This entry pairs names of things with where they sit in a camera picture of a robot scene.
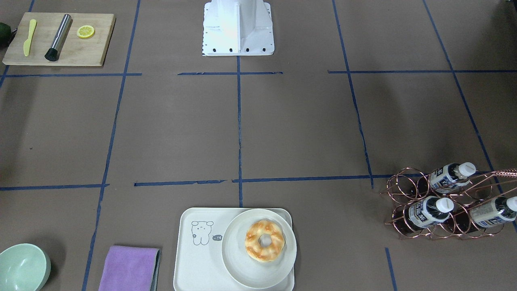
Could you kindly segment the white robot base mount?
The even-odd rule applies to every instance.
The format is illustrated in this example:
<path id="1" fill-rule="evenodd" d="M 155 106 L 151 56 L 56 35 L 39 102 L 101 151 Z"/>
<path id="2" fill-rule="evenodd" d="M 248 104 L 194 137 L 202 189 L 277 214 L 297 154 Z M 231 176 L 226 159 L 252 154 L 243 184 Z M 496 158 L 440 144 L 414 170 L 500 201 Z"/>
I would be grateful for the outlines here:
<path id="1" fill-rule="evenodd" d="M 212 0 L 204 5 L 203 12 L 203 56 L 274 54 L 269 3 L 263 0 Z"/>

